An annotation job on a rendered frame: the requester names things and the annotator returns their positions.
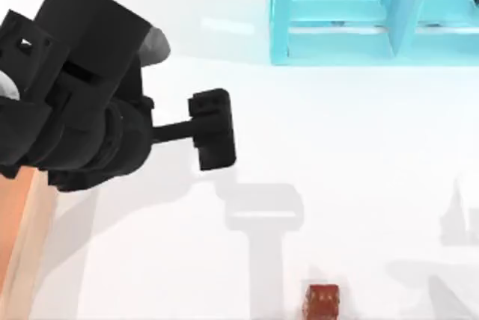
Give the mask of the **reddish brown bread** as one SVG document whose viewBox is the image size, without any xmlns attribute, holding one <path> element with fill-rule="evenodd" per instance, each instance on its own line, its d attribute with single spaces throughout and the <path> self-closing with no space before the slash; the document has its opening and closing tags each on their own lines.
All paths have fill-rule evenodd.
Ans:
<svg viewBox="0 0 479 320">
<path fill-rule="evenodd" d="M 336 284 L 311 284 L 302 304 L 302 320 L 338 320 L 340 289 Z"/>
</svg>

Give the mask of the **light blue rack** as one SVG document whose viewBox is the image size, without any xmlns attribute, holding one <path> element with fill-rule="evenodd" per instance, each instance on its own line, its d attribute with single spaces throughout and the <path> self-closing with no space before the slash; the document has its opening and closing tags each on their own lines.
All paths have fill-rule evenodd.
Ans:
<svg viewBox="0 0 479 320">
<path fill-rule="evenodd" d="M 479 66 L 479 0 L 268 0 L 277 65 Z"/>
</svg>

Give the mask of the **shallow salmon-coloured box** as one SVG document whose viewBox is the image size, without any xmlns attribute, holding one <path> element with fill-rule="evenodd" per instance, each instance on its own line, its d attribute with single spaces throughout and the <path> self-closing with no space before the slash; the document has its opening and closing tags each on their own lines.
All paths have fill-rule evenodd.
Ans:
<svg viewBox="0 0 479 320">
<path fill-rule="evenodd" d="M 57 197 L 34 168 L 0 175 L 0 320 L 28 320 Z"/>
</svg>

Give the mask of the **pale grey rounded box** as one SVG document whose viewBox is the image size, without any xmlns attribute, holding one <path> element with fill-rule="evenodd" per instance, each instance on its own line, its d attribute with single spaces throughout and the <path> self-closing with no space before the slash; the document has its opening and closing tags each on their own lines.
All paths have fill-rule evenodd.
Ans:
<svg viewBox="0 0 479 320">
<path fill-rule="evenodd" d="M 152 27 L 138 51 L 141 67 L 162 63 L 170 54 L 171 47 L 167 37 L 160 28 Z"/>
</svg>

